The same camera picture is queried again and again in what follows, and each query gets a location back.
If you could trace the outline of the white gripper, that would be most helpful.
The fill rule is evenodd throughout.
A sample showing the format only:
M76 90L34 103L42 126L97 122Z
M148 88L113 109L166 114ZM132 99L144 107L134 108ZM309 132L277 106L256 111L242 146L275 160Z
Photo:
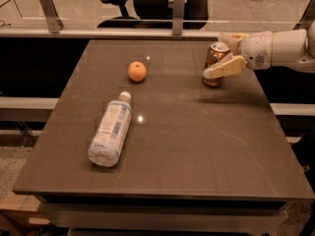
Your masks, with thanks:
M224 56L219 62L208 66L203 77L217 79L242 72L246 65L251 70L267 70L271 67L273 34L270 31L246 33L220 33L218 40L234 53Z

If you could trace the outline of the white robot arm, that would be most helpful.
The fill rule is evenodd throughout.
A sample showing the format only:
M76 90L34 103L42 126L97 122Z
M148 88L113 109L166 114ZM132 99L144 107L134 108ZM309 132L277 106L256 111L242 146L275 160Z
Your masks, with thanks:
M315 70L315 23L308 29L223 33L213 42L211 50L226 55L215 64L207 65L203 77L207 80L232 76L245 68L267 70L288 67L301 73Z

